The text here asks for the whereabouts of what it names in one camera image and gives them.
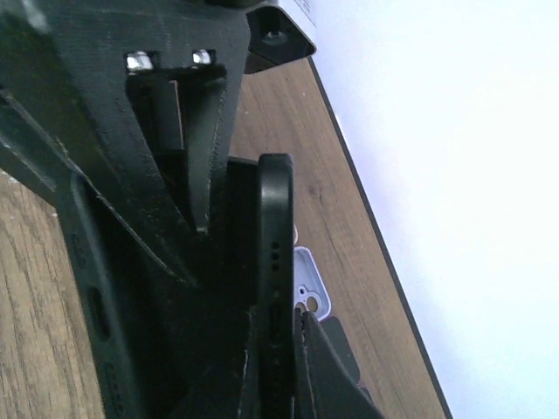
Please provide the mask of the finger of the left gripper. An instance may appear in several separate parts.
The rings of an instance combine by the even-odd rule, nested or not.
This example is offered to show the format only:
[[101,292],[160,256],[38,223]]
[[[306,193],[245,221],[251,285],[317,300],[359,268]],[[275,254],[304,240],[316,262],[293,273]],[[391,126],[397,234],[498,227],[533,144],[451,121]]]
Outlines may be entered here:
[[152,266],[156,276],[196,286],[188,271],[173,270],[158,259],[92,184],[65,157],[48,145],[40,131],[22,117],[1,91],[1,169],[58,209],[60,222],[72,234],[66,245],[76,250],[75,263],[87,267],[87,256],[99,254],[106,271],[130,273],[134,267]]
[[216,221],[218,190],[224,172],[228,75],[222,65],[200,67],[185,91],[189,210],[198,234],[209,234]]

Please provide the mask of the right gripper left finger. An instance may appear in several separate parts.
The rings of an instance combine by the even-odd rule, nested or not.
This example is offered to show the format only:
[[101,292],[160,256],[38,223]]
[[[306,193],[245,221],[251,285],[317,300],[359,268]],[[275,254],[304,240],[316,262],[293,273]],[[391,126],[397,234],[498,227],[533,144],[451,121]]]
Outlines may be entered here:
[[208,328],[190,365],[194,371],[170,418],[243,418],[250,410],[245,395],[254,387],[256,307],[226,314]]

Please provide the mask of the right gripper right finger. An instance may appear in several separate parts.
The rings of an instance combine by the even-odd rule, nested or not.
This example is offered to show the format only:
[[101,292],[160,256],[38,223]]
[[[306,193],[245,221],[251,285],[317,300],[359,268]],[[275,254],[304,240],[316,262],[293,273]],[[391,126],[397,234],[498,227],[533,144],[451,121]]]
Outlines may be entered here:
[[294,416],[381,418],[373,402],[352,382],[319,321],[294,310]]

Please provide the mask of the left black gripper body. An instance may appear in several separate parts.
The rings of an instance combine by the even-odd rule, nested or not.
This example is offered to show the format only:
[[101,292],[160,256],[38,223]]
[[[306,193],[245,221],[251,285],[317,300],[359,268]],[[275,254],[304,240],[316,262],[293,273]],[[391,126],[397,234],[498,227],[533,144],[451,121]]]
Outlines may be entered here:
[[4,1],[1,91],[127,227],[193,227],[185,91],[228,75],[224,172],[242,78],[311,56],[307,1]]

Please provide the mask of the lilac phone case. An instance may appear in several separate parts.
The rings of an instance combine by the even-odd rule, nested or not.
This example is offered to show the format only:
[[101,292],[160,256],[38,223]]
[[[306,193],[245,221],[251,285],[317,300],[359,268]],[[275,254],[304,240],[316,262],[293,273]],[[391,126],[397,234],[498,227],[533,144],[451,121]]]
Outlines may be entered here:
[[303,246],[293,249],[293,305],[312,312],[319,321],[326,319],[332,309],[313,253]]

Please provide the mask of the black phone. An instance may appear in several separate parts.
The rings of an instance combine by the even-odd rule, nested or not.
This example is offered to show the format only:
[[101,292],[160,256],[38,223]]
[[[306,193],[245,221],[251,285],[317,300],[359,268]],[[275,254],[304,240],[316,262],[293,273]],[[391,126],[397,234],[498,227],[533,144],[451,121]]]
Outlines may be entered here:
[[293,417],[293,162],[258,162],[259,414]]
[[360,368],[349,344],[348,337],[342,327],[342,323],[337,317],[330,316],[324,319],[321,325],[352,382],[358,384],[361,380]]

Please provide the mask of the black phone case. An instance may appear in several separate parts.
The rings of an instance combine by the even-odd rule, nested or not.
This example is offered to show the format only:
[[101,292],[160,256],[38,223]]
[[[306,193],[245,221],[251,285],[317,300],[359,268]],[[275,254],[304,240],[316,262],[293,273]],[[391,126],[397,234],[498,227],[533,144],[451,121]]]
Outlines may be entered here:
[[81,176],[59,185],[57,209],[106,417],[171,417],[186,380],[162,311],[168,276]]

